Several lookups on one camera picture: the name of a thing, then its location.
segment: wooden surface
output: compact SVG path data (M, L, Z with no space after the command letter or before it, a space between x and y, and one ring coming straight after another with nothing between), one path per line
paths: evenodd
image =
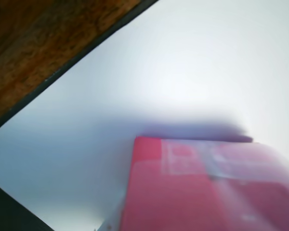
M0 117L140 0L0 0Z

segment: blurry red object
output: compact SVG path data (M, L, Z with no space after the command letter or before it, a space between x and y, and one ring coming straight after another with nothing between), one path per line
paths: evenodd
M258 144L138 137L120 231L289 231L288 185Z

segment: wood grain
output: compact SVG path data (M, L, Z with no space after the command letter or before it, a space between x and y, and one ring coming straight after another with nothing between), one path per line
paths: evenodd
M0 55L0 116L139 2L55 1Z

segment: white surface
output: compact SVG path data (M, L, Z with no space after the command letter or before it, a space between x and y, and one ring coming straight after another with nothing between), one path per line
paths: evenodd
M0 129L0 187L56 231L93 231L136 134L213 112L289 158L289 0L160 0Z

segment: dark edge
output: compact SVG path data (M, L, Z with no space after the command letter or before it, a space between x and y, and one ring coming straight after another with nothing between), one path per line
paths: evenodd
M0 188L0 231L53 231Z
M120 18L115 24L113 24L102 35L94 39L87 47L79 52L75 57L67 61L59 70L54 72L49 78L38 85L31 93L27 94L23 99L17 102L8 112L0 117L0 128L10 120L14 115L26 107L31 101L38 97L43 91L45 91L51 84L53 84L58 78L60 78L66 71L72 66L78 63L83 57L90 53L94 48L99 46L108 37L114 34L116 31L127 25L142 12L156 3L158 0L141 0L141 2L127 12L122 18Z

